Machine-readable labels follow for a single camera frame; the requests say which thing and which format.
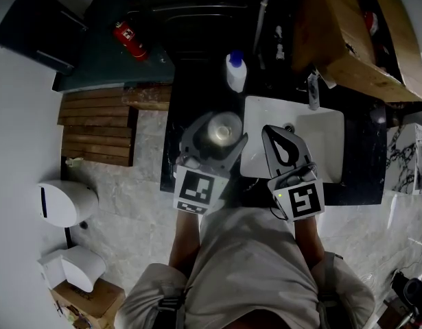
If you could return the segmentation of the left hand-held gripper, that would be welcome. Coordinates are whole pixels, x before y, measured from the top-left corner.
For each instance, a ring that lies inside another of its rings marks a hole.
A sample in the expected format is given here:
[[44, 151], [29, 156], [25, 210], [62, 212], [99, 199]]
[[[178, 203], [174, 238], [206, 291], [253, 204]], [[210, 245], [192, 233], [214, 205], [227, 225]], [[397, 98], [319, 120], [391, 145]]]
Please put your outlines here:
[[222, 194], [237, 162], [248, 142], [245, 133], [233, 145], [220, 147], [211, 144], [200, 159], [194, 144], [194, 135], [213, 116], [208, 112], [197, 118], [183, 133], [176, 160], [173, 207], [196, 215], [205, 215], [223, 209], [226, 201]]

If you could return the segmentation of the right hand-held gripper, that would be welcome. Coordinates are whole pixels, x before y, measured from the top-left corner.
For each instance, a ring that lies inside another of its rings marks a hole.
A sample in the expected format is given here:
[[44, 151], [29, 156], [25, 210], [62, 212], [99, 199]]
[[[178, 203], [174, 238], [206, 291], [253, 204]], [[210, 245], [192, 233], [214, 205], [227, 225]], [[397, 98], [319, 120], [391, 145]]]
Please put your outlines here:
[[273, 214], [278, 219], [295, 222], [323, 213], [323, 180], [317, 178], [317, 166], [311, 162], [305, 141], [275, 125], [265, 125], [261, 137], [272, 178], [268, 188], [279, 209], [272, 210]]

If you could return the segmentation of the frosted glass bottle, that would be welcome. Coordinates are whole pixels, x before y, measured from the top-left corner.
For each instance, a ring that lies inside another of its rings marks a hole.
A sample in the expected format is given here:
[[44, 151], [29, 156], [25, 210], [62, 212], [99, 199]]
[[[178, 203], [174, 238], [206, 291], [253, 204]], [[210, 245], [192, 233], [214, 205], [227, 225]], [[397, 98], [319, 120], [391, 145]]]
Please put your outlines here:
[[213, 116], [207, 126], [209, 140], [220, 147], [235, 144], [242, 132], [242, 121], [233, 112], [221, 112]]

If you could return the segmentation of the person's left forearm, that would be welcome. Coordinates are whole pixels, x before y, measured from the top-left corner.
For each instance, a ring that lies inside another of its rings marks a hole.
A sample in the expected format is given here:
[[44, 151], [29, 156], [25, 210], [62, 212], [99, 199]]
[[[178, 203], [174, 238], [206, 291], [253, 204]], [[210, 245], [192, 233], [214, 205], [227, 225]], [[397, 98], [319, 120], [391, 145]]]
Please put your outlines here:
[[200, 231], [198, 215], [179, 210], [168, 265], [189, 278], [199, 250]]

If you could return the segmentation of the person's right forearm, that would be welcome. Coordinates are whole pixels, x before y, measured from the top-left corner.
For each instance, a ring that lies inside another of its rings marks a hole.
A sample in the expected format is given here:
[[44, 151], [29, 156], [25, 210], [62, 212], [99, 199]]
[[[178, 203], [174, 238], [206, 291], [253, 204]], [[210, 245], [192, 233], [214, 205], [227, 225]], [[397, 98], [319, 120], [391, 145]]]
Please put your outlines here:
[[309, 269], [325, 257], [325, 249], [318, 235], [315, 217], [294, 222], [295, 240]]

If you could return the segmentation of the white pump bottle blue cap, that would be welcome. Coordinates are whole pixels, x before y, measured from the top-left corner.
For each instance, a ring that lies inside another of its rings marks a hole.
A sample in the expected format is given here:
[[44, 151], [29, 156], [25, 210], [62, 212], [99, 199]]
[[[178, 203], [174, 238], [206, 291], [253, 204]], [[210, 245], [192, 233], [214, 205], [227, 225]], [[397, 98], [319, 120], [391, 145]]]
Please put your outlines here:
[[247, 67], [243, 57], [244, 53], [240, 50], [234, 50], [226, 56], [226, 81], [236, 93], [244, 91], [246, 82]]

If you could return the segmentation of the brown wooden block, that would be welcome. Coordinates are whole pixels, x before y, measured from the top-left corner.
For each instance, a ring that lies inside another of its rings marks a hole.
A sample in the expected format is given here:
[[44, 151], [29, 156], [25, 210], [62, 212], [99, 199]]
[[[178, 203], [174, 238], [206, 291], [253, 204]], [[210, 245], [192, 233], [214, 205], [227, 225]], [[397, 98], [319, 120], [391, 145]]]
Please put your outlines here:
[[172, 86], [167, 84], [139, 84], [125, 87], [122, 103], [137, 110], [168, 111]]

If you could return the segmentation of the stack of wooden planks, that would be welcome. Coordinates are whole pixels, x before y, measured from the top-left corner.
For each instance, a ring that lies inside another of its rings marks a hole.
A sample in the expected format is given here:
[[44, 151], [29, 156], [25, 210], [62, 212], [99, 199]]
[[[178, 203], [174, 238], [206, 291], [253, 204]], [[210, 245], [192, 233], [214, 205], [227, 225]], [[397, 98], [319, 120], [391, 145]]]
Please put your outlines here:
[[123, 102], [123, 94], [122, 88], [64, 94], [58, 115], [61, 155], [131, 167], [138, 110]]

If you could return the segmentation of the white marble cabinet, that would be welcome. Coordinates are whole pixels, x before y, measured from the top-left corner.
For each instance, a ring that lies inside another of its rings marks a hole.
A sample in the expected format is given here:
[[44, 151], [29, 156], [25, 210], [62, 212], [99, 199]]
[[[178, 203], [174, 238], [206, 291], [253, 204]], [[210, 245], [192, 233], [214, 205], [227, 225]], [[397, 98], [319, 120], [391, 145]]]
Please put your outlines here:
[[384, 188], [401, 194], [422, 194], [422, 126], [417, 123], [387, 131]]

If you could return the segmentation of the dark green raised platform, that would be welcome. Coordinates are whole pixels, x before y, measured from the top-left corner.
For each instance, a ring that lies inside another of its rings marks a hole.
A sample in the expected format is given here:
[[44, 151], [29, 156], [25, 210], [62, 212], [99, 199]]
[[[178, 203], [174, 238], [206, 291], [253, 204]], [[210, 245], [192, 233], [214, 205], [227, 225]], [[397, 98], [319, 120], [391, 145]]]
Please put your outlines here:
[[[72, 74], [56, 74], [52, 89], [59, 93], [137, 83], [171, 83], [175, 66], [141, 7], [134, 0], [93, 0], [84, 13], [89, 29]], [[149, 56], [139, 61], [114, 35], [119, 22], [137, 34]]]

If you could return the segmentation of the red fire extinguisher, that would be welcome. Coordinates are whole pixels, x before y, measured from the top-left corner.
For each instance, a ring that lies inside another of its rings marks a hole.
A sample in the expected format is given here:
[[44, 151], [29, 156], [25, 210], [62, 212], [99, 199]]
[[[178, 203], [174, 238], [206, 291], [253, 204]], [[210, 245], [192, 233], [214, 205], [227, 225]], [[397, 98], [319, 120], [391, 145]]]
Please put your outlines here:
[[113, 34], [136, 60], [144, 61], [148, 59], [148, 50], [126, 21], [116, 22]]

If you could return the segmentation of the white round bin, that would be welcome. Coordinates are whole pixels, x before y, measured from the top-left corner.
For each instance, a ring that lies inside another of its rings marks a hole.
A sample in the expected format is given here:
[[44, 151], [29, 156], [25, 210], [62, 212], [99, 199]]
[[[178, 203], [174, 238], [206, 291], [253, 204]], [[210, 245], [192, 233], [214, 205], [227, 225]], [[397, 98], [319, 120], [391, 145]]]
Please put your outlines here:
[[38, 184], [40, 216], [49, 224], [70, 228], [97, 212], [98, 196], [80, 182], [49, 180]]

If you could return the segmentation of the red packet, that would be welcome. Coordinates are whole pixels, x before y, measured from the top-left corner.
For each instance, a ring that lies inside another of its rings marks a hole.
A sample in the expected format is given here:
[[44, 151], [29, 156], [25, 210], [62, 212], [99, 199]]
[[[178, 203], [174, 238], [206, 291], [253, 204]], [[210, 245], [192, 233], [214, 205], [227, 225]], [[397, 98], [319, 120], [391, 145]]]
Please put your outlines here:
[[373, 37], [376, 35], [376, 33], [379, 31], [379, 19], [376, 13], [372, 11], [365, 11], [364, 21], [370, 36]]

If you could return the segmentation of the white rounded appliance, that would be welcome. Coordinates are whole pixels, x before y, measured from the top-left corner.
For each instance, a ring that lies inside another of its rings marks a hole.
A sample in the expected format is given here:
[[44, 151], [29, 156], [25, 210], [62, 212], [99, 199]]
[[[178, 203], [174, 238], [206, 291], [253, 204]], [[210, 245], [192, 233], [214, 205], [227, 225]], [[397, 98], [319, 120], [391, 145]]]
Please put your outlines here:
[[40, 275], [50, 290], [67, 281], [80, 290], [91, 293], [97, 280], [106, 271], [104, 259], [80, 245], [58, 249], [36, 262]]

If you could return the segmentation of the small brown cardboard box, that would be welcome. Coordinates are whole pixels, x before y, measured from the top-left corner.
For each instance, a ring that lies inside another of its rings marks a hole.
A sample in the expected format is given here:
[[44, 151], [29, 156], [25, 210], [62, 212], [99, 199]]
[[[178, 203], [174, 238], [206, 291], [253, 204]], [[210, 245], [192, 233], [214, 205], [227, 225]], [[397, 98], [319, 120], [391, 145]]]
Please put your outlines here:
[[72, 329], [115, 329], [115, 315], [125, 299], [124, 290], [103, 279], [87, 293], [64, 281], [50, 291], [58, 314]]

